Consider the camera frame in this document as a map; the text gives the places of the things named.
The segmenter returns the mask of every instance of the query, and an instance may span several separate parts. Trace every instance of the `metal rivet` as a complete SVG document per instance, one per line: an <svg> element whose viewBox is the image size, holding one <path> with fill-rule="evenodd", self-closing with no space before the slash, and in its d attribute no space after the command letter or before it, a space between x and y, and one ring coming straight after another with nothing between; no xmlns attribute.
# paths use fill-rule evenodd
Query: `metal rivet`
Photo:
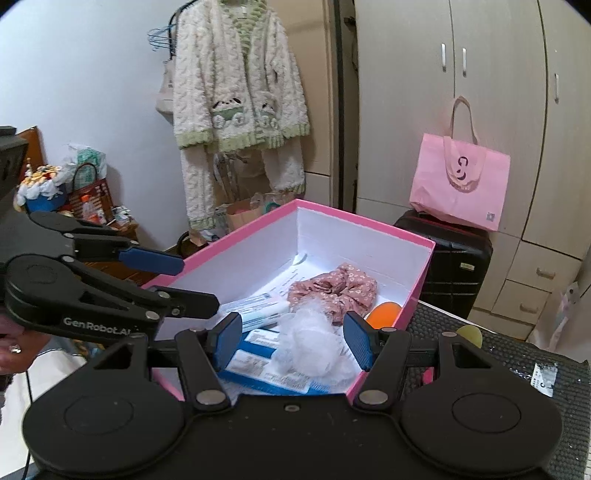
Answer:
<svg viewBox="0 0 591 480"><path fill-rule="evenodd" d="M366 405L381 405L388 401L388 394L381 390L365 390L359 394L359 399Z"/></svg>
<svg viewBox="0 0 591 480"><path fill-rule="evenodd" d="M219 405L226 400L226 394L219 390L203 390L196 398L201 405Z"/></svg>

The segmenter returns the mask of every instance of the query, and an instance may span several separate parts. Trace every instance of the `cabinet door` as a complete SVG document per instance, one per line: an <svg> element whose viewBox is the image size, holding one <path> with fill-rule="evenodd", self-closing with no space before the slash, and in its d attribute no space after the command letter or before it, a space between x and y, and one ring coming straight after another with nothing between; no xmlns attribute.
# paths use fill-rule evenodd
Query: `cabinet door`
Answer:
<svg viewBox="0 0 591 480"><path fill-rule="evenodd" d="M520 237L544 137L546 73L540 10L536 0L451 0L450 4L456 95L470 102L480 143L511 156L499 231ZM454 138L472 141L469 114L462 105L457 109Z"/></svg>
<svg viewBox="0 0 591 480"><path fill-rule="evenodd" d="M591 25L565 1L540 7L548 118L524 240L582 259L591 240Z"/></svg>
<svg viewBox="0 0 591 480"><path fill-rule="evenodd" d="M357 0L355 8L358 197L408 205L423 134L442 135L449 123L454 81L449 3Z"/></svg>

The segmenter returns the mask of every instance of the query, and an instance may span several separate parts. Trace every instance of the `logo on bag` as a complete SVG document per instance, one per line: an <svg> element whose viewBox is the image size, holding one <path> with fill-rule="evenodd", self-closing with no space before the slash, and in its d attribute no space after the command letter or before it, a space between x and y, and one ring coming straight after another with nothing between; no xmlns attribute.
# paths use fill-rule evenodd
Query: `logo on bag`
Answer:
<svg viewBox="0 0 591 480"><path fill-rule="evenodd" d="M466 179L466 170L464 170L464 168L468 166L468 159L464 156L461 156L457 159L457 164L460 166L460 168L456 170L456 178L460 181L463 181Z"/></svg>

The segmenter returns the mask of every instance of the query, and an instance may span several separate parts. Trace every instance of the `pink scrunchie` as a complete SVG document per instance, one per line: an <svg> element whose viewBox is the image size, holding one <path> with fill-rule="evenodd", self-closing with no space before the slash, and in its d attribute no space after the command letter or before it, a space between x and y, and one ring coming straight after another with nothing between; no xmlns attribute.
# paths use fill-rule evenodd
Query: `pink scrunchie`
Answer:
<svg viewBox="0 0 591 480"><path fill-rule="evenodd" d="M342 325L350 310L367 315L374 305L378 283L360 269L343 263L332 272L293 282L287 300L293 309L303 299L320 299L333 325Z"/></svg>

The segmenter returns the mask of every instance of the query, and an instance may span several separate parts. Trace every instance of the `plastic bottle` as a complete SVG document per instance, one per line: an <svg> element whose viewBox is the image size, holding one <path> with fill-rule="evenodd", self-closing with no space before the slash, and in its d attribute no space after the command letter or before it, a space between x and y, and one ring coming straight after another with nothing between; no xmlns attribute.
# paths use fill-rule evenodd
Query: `plastic bottle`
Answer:
<svg viewBox="0 0 591 480"><path fill-rule="evenodd" d="M83 195L80 197L82 201L82 218L87 222L100 224L100 217L96 211L94 204L90 201L90 195Z"/></svg>

